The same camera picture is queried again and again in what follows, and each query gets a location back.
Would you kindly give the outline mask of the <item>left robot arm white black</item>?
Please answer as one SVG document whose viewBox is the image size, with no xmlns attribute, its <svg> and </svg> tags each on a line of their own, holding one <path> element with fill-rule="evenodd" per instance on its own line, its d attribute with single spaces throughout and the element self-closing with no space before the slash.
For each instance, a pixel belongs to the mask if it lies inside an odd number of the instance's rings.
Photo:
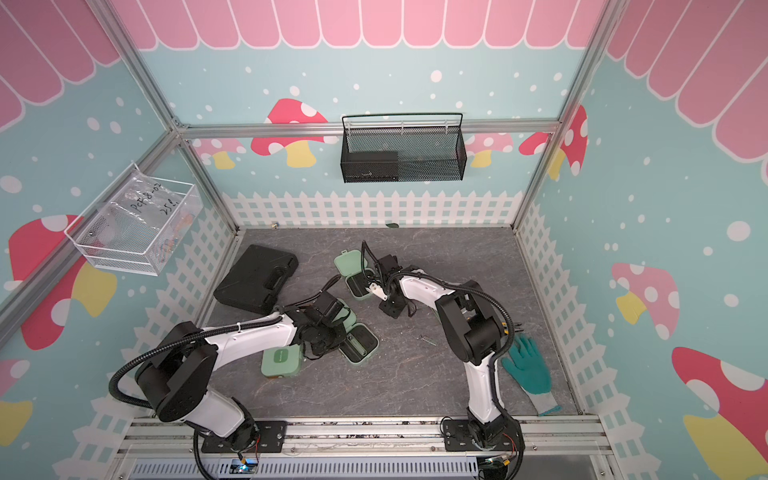
<svg viewBox="0 0 768 480">
<path fill-rule="evenodd" d="M 244 406 L 209 386 L 221 367 L 270 349 L 297 345 L 318 359 L 346 340 L 349 307 L 328 292 L 309 305 L 285 307 L 235 324 L 198 328 L 182 322 L 160 344 L 128 361 L 109 381 L 117 401 L 152 410 L 163 422 L 182 421 L 219 438 L 253 435 Z"/>
</svg>

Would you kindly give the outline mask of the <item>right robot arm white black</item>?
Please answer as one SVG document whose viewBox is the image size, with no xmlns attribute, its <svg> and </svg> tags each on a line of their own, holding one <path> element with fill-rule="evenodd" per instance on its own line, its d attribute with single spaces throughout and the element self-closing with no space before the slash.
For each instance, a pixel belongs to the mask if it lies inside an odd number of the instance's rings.
<svg viewBox="0 0 768 480">
<path fill-rule="evenodd" d="M 437 315 L 448 346 L 463 362 L 469 401 L 468 429 L 482 449 L 507 441 L 518 455 L 525 450 L 520 423 L 499 395 L 497 362 L 512 346 L 514 328 L 503 305 L 475 281 L 450 283 L 416 267 L 402 267 L 387 255 L 373 262 L 367 288 L 395 318 L 412 303 Z"/>
</svg>

